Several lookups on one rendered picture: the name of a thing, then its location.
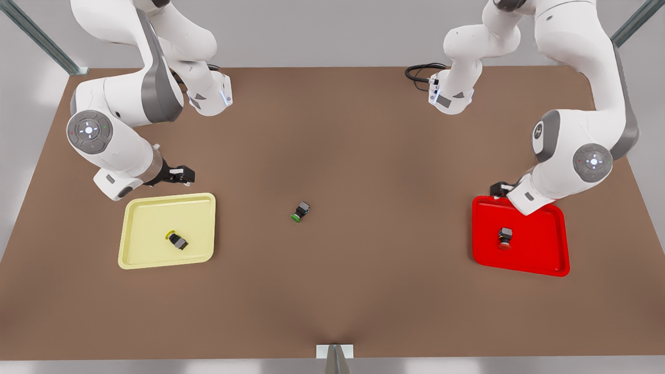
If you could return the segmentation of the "red tray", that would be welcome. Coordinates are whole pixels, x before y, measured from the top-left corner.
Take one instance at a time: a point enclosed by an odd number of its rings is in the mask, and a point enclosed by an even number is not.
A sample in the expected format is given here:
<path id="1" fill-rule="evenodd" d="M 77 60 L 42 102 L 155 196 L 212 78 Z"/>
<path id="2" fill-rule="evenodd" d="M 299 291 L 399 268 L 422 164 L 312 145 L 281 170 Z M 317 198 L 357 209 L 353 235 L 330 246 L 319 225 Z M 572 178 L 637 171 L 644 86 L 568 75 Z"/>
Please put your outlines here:
<path id="1" fill-rule="evenodd" d="M 499 248 L 499 230 L 511 228 L 511 249 Z M 563 212 L 553 204 L 523 215 L 506 198 L 472 201 L 472 254 L 485 266 L 565 277 L 570 271 Z"/>

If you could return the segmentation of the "yellow tray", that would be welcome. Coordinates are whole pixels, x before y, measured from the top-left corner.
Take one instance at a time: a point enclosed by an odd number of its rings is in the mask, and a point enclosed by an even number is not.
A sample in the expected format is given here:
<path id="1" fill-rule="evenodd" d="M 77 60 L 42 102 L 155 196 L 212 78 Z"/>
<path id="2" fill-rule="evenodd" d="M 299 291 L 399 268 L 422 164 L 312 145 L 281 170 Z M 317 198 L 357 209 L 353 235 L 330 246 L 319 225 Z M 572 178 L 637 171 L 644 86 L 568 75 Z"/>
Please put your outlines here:
<path id="1" fill-rule="evenodd" d="M 118 265 L 124 270 L 203 263 L 214 253 L 216 198 L 196 193 L 133 199 L 124 212 Z M 175 230 L 188 245 L 165 239 Z"/>

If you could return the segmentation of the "silver frame post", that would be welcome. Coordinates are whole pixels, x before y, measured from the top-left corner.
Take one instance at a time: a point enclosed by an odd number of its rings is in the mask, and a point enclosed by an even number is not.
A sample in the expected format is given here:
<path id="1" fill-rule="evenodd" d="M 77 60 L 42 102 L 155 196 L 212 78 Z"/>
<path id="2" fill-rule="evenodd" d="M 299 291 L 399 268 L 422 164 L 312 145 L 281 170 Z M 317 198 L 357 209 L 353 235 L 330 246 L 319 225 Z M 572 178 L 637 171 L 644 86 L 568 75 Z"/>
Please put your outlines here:
<path id="1" fill-rule="evenodd" d="M 611 36 L 612 43 L 620 48 L 663 6 L 665 6 L 665 0 L 645 0 L 641 7 Z"/>
<path id="2" fill-rule="evenodd" d="M 325 374 L 351 374 L 347 359 L 353 358 L 353 345 L 316 346 L 316 359 L 325 359 Z"/>
<path id="3" fill-rule="evenodd" d="M 88 74 L 89 68 L 76 64 L 14 0 L 0 0 L 0 10 L 69 75 Z"/>

